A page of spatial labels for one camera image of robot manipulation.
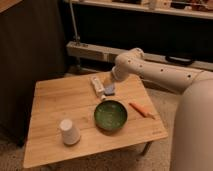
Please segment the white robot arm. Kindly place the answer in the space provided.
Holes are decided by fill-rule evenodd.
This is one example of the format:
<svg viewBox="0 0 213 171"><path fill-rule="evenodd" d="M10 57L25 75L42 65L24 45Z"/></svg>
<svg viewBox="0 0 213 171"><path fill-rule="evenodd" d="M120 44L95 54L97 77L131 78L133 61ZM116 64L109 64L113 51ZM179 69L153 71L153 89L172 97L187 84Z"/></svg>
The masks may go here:
<svg viewBox="0 0 213 171"><path fill-rule="evenodd" d="M149 62L142 49L134 48L115 57L109 80L121 82L130 75L178 97L169 171L213 171L213 71Z"/></svg>

